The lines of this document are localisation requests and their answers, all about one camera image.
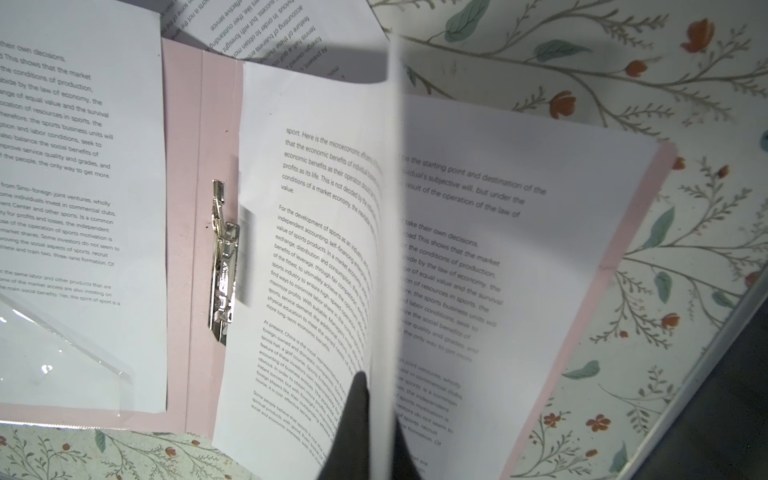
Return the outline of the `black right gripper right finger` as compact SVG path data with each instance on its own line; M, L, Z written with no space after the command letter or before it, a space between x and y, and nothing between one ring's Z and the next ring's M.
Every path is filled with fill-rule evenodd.
M422 477L409 452L399 420L395 420L392 460L393 480L421 480Z

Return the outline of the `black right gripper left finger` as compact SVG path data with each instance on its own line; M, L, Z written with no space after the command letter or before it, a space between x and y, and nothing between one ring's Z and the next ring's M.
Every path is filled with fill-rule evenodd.
M367 377L357 372L350 386L338 429L319 480L369 478L369 391Z

